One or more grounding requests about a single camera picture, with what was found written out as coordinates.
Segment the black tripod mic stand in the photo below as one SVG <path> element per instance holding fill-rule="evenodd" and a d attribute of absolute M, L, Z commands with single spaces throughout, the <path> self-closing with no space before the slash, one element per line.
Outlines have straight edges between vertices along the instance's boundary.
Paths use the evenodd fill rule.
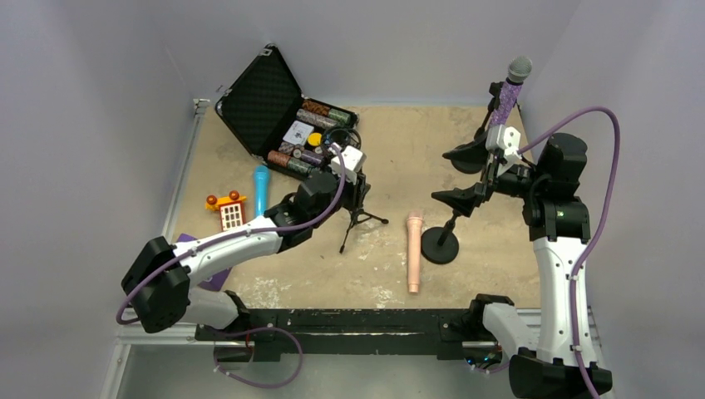
<path fill-rule="evenodd" d="M 328 168 L 329 167 L 329 162 L 333 157 L 333 153 L 329 150 L 329 147 L 332 143 L 337 143 L 339 144 L 342 148 L 344 148 L 347 145 L 352 145 L 358 148 L 359 150 L 362 150 L 362 138 L 359 135 L 359 133 L 352 127 L 344 127 L 344 126 L 336 126 L 329 128 L 324 131 L 323 133 L 323 142 L 320 145 L 320 148 L 322 149 L 323 154 L 328 158 Z M 377 222 L 380 222 L 383 225 L 389 224 L 388 219 L 384 219 L 382 217 L 379 217 L 375 214 L 371 214 L 367 212 L 364 209 L 364 203 L 363 207 L 361 209 L 358 209 L 357 211 L 354 212 L 348 212 L 349 217 L 350 217 L 350 222 L 348 224 L 348 227 L 346 228 L 345 236 L 343 238 L 343 242 L 341 244 L 341 247 L 339 249 L 339 253 L 342 254 L 344 252 L 344 249 L 346 248 L 346 243 L 348 241 L 348 236 L 350 231 L 369 220 L 376 220 Z"/>

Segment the black round-base mic stand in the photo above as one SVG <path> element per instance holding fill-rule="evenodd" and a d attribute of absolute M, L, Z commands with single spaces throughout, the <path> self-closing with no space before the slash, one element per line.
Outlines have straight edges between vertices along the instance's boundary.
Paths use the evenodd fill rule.
<path fill-rule="evenodd" d="M 500 91 L 501 91 L 501 88 L 503 87 L 503 85 L 504 85 L 503 81 L 492 82 L 490 84 L 489 93 L 492 95 L 492 98 L 487 105 L 486 115 L 485 115 L 481 125 L 476 129 L 476 132 L 473 135 L 472 140 L 479 138 L 486 131 L 487 123 L 490 120 L 494 110 L 498 106 L 499 95 L 500 95 Z M 480 166 L 473 166 L 468 162 L 453 160 L 451 162 L 451 164 L 459 172 L 464 173 L 464 174 L 468 174 L 468 175 L 475 174 L 475 173 L 481 171 Z"/>

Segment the blue microphone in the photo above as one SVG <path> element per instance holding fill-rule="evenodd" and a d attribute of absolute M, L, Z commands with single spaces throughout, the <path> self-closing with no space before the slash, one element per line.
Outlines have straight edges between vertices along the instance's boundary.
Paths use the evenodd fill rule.
<path fill-rule="evenodd" d="M 259 165 L 253 173 L 254 182 L 254 217 L 262 216 L 269 204 L 269 168 Z"/>

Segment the purple glitter microphone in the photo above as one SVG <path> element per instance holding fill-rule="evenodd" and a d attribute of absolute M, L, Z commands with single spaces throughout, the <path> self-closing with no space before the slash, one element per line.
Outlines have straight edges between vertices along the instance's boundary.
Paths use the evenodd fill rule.
<path fill-rule="evenodd" d="M 504 81 L 491 84 L 492 100 L 489 104 L 487 128 L 505 125 L 514 108 L 525 80 L 533 70 L 533 62 L 526 56 L 515 57 L 507 67 Z"/>

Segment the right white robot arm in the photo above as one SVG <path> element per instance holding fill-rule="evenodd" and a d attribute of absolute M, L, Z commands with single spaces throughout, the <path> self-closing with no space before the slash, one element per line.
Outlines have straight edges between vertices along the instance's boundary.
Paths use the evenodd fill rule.
<path fill-rule="evenodd" d="M 579 138 L 553 134 L 535 164 L 524 165 L 520 132 L 496 126 L 447 159 L 465 157 L 481 168 L 467 189 L 433 194 L 455 217 L 467 217 L 493 194 L 523 200 L 523 219 L 540 274 L 539 332 L 520 318 L 506 296 L 479 294 L 450 323 L 456 333 L 487 333 L 508 358 L 510 388 L 518 398 L 597 398 L 613 387 L 599 365 L 589 330 L 584 251 L 591 233 L 589 211 L 577 196 L 587 163 Z"/>

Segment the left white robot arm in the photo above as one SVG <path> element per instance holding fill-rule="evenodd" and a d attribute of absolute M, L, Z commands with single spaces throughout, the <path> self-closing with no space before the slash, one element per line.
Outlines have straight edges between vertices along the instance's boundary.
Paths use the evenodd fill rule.
<path fill-rule="evenodd" d="M 224 329 L 245 313 L 233 293 L 200 285 L 235 265 L 299 246 L 339 209 L 354 210 L 369 190 L 367 177 L 312 173 L 278 204 L 236 229 L 176 244 L 149 240 L 121 280 L 126 301 L 116 315 L 121 325 L 139 323 L 159 333 L 179 322 Z"/>

